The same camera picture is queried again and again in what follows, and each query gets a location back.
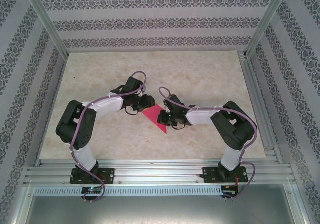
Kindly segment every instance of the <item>red triangle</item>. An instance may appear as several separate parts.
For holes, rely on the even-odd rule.
[[[156,104],[155,106],[148,108],[144,111],[142,111],[143,114],[145,114],[154,124],[156,124],[162,131],[164,131],[165,133],[167,133],[167,126],[158,123],[158,116],[161,112],[161,110],[163,110],[163,108],[161,106],[159,106],[158,104]]]

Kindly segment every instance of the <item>damask wallpaper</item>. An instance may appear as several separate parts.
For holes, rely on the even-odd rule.
[[[320,0],[282,0],[251,57],[281,154],[320,223]]]
[[[0,223],[35,164],[64,61],[28,0],[0,2]]]
[[[69,52],[245,50],[271,0],[41,0]]]

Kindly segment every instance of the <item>vent slot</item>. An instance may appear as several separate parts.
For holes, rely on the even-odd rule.
[[[80,196],[82,187],[37,187],[35,196]],[[107,196],[185,196],[185,195],[221,195],[220,185],[207,186],[152,186],[119,187],[106,186]]]

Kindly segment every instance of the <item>purple cable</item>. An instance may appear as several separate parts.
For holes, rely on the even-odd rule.
[[[83,117],[84,117],[84,115],[85,115],[86,110],[87,110],[90,106],[92,106],[94,103],[96,103],[96,102],[99,102],[99,101],[101,101],[101,100],[108,99],[108,98],[116,98],[116,97],[122,97],[122,96],[126,96],[126,95],[131,95],[131,94],[137,93],[139,90],[143,89],[143,88],[145,87],[145,85],[146,85],[146,82],[147,82],[147,79],[146,79],[146,78],[147,78],[147,75],[146,75],[143,71],[137,71],[137,72],[134,72],[134,73],[131,75],[131,77],[133,77],[133,76],[134,76],[135,74],[137,74],[137,73],[142,73],[142,74],[144,75],[144,78],[145,78],[145,79],[144,79],[144,82],[143,82],[143,84],[140,86],[140,88],[138,88],[138,89],[136,89],[136,90],[134,90],[134,91],[132,91],[132,92],[129,92],[129,93],[115,94],[115,95],[110,95],[110,96],[108,95],[108,96],[105,96],[105,97],[98,98],[98,99],[92,101],[91,103],[89,103],[89,104],[83,109],[83,111],[81,112],[81,115],[80,115],[79,120],[78,120],[78,124],[77,124],[76,129],[75,129],[75,132],[74,132],[74,136],[73,136],[73,138],[72,138],[72,141],[71,141],[70,147],[69,147],[70,150],[71,150],[71,155],[72,155],[73,159],[75,160],[76,164],[77,164],[82,170],[84,170],[85,172],[89,173],[91,176],[93,176],[94,178],[98,179],[99,182],[101,182],[101,185],[102,185],[102,188],[103,188],[102,194],[101,194],[100,196],[98,196],[97,198],[93,199],[93,200],[87,200],[87,199],[86,199],[86,195],[87,195],[88,193],[85,193],[85,194],[84,194],[84,197],[83,197],[85,202],[90,202],[90,203],[92,203],[92,202],[95,202],[95,201],[99,200],[100,198],[102,198],[103,195],[104,195],[105,192],[106,192],[106,186],[105,186],[105,183],[104,183],[104,181],[103,181],[102,179],[100,179],[100,178],[97,177],[95,174],[93,174],[93,173],[90,172],[88,169],[86,169],[83,165],[81,165],[80,162],[79,162],[79,160],[76,158],[76,156],[75,156],[75,154],[74,154],[74,149],[75,149],[75,148],[74,148],[74,145],[75,145],[75,142],[76,142],[76,139],[77,139],[77,136],[78,136],[78,132],[79,132],[79,129],[80,129],[80,125],[81,125],[82,119],[83,119]]]
[[[159,88],[159,93],[162,95],[162,97],[164,97],[165,100],[167,100],[167,101],[169,101],[169,102],[171,102],[171,103],[173,103],[173,104],[175,104],[175,105],[177,105],[177,106],[179,106],[179,107],[186,108],[186,109],[191,109],[191,110],[222,110],[222,111],[227,111],[227,112],[233,112],[233,113],[236,113],[236,114],[244,117],[245,119],[247,119],[247,120],[250,122],[250,124],[252,125],[252,127],[253,127],[253,129],[254,129],[254,137],[252,138],[252,140],[251,140],[248,144],[246,144],[246,145],[243,147],[242,152],[241,152],[241,154],[240,154],[240,156],[239,156],[239,162],[240,162],[240,163],[243,163],[243,164],[251,164],[251,165],[253,166],[252,176],[251,176],[251,178],[249,179],[247,185],[244,187],[244,189],[243,189],[238,195],[236,195],[235,197],[232,197],[232,196],[230,196],[230,195],[228,195],[228,194],[224,194],[224,195],[226,195],[226,196],[229,196],[229,198],[232,199],[232,200],[235,199],[235,198],[237,198],[237,197],[239,197],[239,196],[244,192],[244,190],[247,189],[248,185],[252,182],[252,180],[254,179],[255,173],[256,173],[256,167],[255,167],[255,165],[254,165],[253,163],[251,163],[251,162],[242,162],[242,157],[244,156],[246,149],[247,149],[249,146],[251,146],[251,145],[256,141],[256,139],[257,139],[257,137],[258,137],[258,129],[257,129],[257,126],[256,126],[256,124],[254,123],[254,121],[253,121],[250,117],[248,117],[246,114],[243,114],[243,113],[241,113],[241,112],[239,112],[239,111],[236,111],[236,110],[233,110],[233,109],[230,109],[230,108],[219,108],[219,107],[188,107],[188,106],[179,104],[179,103],[177,103],[177,102],[174,102],[174,101],[168,99],[168,97],[166,97],[166,96],[161,92],[162,89],[165,89],[165,90],[169,93],[169,96],[171,95],[171,92],[170,92],[170,90],[169,90],[168,88],[166,88],[166,87],[160,87],[160,88]]]

